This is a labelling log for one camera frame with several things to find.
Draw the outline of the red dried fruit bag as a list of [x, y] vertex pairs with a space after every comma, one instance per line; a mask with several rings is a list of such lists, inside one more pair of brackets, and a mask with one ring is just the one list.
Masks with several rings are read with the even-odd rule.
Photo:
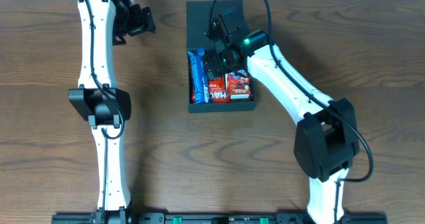
[[[200, 92], [195, 90], [195, 79], [193, 81], [193, 91], [191, 95], [191, 102], [193, 104], [202, 104], [205, 103], [204, 100], [198, 102], [197, 97]], [[230, 98], [226, 94], [226, 84], [224, 81], [224, 76], [220, 76], [214, 79], [208, 79], [209, 86], [209, 102], [210, 103], [226, 103], [229, 102]]]

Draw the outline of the blue cookie roll pack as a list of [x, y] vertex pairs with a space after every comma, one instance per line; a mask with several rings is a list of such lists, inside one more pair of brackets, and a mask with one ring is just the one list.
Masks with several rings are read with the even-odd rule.
[[188, 51], [191, 67], [191, 77], [193, 82], [193, 96], [195, 104], [208, 104], [210, 100], [209, 83], [204, 69], [203, 57], [205, 49], [199, 48], [196, 51]]

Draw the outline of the red Hello Panda box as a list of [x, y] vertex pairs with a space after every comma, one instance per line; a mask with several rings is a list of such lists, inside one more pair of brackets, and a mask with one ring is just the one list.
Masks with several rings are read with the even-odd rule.
[[251, 78], [244, 70], [225, 74], [226, 95], [230, 101], [250, 100]]

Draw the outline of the dark green gift box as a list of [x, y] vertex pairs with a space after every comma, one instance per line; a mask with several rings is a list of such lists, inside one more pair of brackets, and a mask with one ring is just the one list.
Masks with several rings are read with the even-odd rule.
[[[198, 48], [206, 50], [214, 50], [213, 41], [206, 38], [205, 32], [208, 31], [209, 13], [212, 1], [188, 1], [186, 2], [187, 14], [187, 51], [197, 51]], [[217, 1], [214, 6], [213, 17], [217, 17], [219, 13], [234, 7], [238, 14], [242, 15], [244, 20], [244, 5], [242, 0], [224, 0]], [[209, 103], [209, 104], [193, 104], [193, 79], [191, 75], [190, 58], [187, 56], [188, 69], [188, 110], [189, 113], [209, 113], [209, 112], [239, 112], [251, 111], [256, 107], [256, 87], [255, 82], [251, 82], [252, 97], [250, 100], [227, 102], [227, 103]]]

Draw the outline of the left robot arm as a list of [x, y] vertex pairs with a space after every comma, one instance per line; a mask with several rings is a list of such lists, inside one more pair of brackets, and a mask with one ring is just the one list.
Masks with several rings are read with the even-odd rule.
[[131, 98], [118, 88], [114, 45], [124, 37], [156, 30], [149, 7], [133, 0], [77, 0], [82, 25], [82, 64], [77, 88], [68, 99], [88, 123], [97, 151], [99, 194], [89, 214], [56, 214], [53, 223], [150, 223], [153, 214], [133, 211], [126, 177], [124, 137]]

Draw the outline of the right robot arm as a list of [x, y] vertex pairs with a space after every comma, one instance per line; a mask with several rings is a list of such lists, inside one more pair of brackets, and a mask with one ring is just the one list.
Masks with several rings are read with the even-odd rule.
[[215, 47], [204, 56], [209, 77], [245, 70], [290, 114], [296, 125], [294, 156], [309, 177], [309, 218], [340, 223], [345, 214], [342, 180], [359, 152], [356, 134], [341, 121], [355, 121], [351, 103], [335, 101], [311, 85], [272, 38], [263, 30], [250, 32], [234, 8], [210, 16], [206, 36]]

